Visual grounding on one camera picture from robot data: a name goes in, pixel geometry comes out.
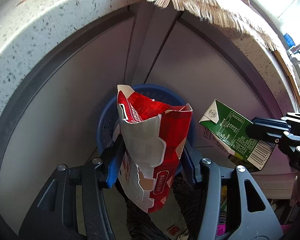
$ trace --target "metal screw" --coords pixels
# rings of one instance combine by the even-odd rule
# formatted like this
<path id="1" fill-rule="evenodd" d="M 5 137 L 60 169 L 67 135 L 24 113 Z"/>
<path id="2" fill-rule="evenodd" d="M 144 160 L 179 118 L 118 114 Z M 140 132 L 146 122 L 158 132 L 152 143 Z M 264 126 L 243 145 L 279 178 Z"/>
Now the metal screw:
<path id="1" fill-rule="evenodd" d="M 92 163 L 93 164 L 100 164 L 102 162 L 102 160 L 100 159 L 100 158 L 94 158 L 93 160 L 92 160 Z"/>
<path id="2" fill-rule="evenodd" d="M 66 165 L 65 164 L 60 164 L 58 166 L 58 171 L 64 171 L 66 169 Z"/>
<path id="3" fill-rule="evenodd" d="M 239 165 L 239 166 L 237 166 L 237 170 L 240 172 L 244 172 L 244 171 L 246 171 L 246 168 L 242 165 Z"/>
<path id="4" fill-rule="evenodd" d="M 201 161 L 204 164 L 210 164 L 211 163 L 211 160 L 209 158 L 203 158 Z"/>

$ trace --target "beige tassel fringe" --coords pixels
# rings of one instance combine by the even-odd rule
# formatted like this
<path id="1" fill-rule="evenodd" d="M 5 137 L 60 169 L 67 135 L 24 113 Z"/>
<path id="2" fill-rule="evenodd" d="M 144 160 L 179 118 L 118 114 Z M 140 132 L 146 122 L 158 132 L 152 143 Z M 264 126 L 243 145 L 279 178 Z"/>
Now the beige tassel fringe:
<path id="1" fill-rule="evenodd" d="M 154 2 L 155 5 L 162 8 L 166 8 L 170 2 L 170 0 L 146 1 Z M 211 24 L 221 28 L 231 28 L 251 36 L 255 36 L 257 33 L 269 50 L 276 50 L 274 39 L 278 39 L 277 35 L 260 15 L 241 0 L 172 0 L 172 3 L 176 10 L 184 11 L 186 9 L 197 17 L 209 20 Z"/>

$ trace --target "blue plastic basket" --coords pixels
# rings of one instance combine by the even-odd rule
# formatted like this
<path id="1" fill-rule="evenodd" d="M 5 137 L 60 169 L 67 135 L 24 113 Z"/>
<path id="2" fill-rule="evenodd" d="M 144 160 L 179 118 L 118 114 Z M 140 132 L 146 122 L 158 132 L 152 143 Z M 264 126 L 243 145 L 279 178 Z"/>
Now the blue plastic basket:
<path id="1" fill-rule="evenodd" d="M 160 101 L 172 106 L 184 106 L 186 103 L 179 97 L 176 93 L 171 90 L 153 84 L 140 84 L 132 86 L 133 90 L 136 92 L 154 99 L 156 101 Z M 101 154 L 103 150 L 107 147 L 111 147 L 113 145 L 112 135 L 114 133 L 114 129 L 118 124 L 118 109 L 117 109 L 117 96 L 111 98 L 111 100 L 104 107 L 99 124 L 97 129 L 97 146 L 98 152 Z M 189 144 L 194 147 L 195 141 L 195 123 L 194 118 L 192 117 L 189 132 L 187 136 Z M 177 169 L 177 173 L 182 169 L 181 163 Z"/>

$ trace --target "green carton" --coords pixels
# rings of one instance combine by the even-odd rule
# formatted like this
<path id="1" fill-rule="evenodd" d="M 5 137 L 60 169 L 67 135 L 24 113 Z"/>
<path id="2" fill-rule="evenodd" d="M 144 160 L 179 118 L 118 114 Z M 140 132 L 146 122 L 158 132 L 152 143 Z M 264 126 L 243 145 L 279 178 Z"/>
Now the green carton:
<path id="1" fill-rule="evenodd" d="M 261 171 L 274 150 L 275 144 L 249 138 L 246 127 L 251 121 L 218 100 L 199 122 L 211 131 L 234 164 L 244 165 L 250 172 Z"/>

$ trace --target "speckled stone countertop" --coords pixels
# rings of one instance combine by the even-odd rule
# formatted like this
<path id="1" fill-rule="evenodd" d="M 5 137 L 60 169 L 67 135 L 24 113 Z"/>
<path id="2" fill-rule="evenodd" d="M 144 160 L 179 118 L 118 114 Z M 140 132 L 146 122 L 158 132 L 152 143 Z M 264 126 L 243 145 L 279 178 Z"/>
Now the speckled stone countertop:
<path id="1" fill-rule="evenodd" d="M 140 0 L 25 0 L 0 16 L 0 115 L 32 68 L 76 30 Z M 253 63 L 282 113 L 297 111 L 292 89 L 278 62 L 256 39 L 223 30 Z"/>

